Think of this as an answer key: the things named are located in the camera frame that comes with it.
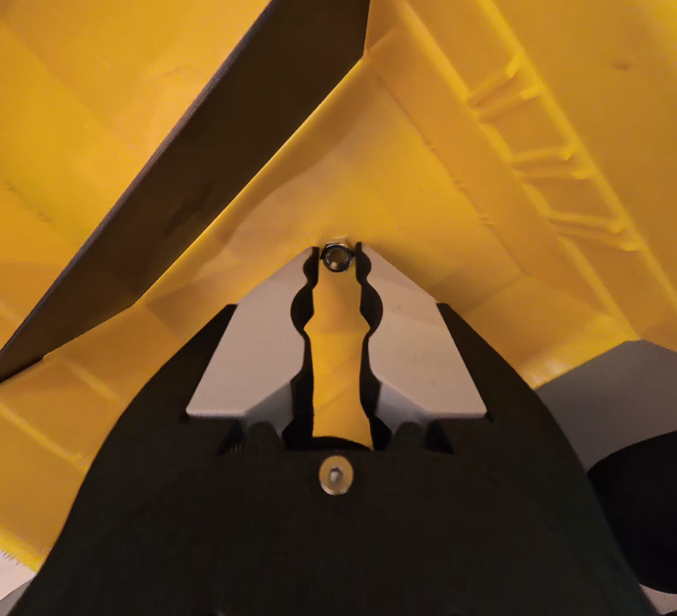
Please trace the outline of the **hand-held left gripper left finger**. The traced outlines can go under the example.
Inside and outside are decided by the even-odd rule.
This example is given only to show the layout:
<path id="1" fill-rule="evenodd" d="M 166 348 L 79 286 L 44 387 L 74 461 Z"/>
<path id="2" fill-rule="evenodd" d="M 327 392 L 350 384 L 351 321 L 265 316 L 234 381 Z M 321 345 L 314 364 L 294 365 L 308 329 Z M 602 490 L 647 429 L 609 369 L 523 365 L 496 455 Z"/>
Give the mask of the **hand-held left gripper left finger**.
<path id="1" fill-rule="evenodd" d="M 317 249 L 307 248 L 252 288 L 233 315 L 188 404 L 190 417 L 228 417 L 243 428 L 273 426 L 279 437 L 293 421 L 292 381 L 302 372 L 307 319 L 292 315 L 294 299 L 310 297 Z"/>

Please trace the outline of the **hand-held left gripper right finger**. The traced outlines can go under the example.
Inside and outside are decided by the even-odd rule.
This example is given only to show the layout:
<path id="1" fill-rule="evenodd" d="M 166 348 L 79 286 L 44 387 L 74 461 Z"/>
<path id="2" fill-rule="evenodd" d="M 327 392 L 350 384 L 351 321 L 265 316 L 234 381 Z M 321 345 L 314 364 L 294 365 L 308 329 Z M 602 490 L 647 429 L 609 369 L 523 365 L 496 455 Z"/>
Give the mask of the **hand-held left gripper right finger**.
<path id="1" fill-rule="evenodd" d="M 360 403 L 373 448 L 386 448 L 402 425 L 476 420 L 487 408 L 436 299 L 364 243 L 355 246 L 361 346 Z"/>

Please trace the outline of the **steel hex nut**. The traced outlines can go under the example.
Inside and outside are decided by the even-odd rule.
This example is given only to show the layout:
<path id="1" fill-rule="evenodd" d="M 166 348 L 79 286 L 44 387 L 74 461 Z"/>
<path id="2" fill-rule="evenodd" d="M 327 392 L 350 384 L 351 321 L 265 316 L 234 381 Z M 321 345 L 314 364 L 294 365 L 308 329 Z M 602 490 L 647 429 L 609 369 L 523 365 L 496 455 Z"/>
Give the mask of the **steel hex nut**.
<path id="1" fill-rule="evenodd" d="M 354 258 L 354 249 L 344 241 L 328 242 L 320 253 L 320 261 L 332 273 L 348 271 Z"/>

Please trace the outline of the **yellow plastic bin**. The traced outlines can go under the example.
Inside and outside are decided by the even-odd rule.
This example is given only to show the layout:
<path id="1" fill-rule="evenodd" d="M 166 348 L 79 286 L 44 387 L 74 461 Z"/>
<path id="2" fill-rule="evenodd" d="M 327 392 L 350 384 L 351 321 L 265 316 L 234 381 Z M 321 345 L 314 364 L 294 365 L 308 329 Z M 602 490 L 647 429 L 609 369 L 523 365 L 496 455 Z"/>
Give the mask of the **yellow plastic bin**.
<path id="1" fill-rule="evenodd" d="M 1 0 L 1 343 L 271 0 Z M 131 307 L 1 384 L 38 570 L 114 422 L 302 250 L 370 245 L 533 389 L 676 349 L 676 0 L 370 0 L 361 59 Z"/>

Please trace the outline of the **black bin divider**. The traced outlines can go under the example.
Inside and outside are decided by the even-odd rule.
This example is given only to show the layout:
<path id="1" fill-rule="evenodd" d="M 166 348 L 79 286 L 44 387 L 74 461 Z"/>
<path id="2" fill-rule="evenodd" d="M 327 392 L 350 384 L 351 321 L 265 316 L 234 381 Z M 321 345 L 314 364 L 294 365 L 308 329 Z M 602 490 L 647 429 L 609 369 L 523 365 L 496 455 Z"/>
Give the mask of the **black bin divider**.
<path id="1" fill-rule="evenodd" d="M 361 59 L 370 0 L 271 0 L 1 350 L 1 382 L 135 304 Z"/>

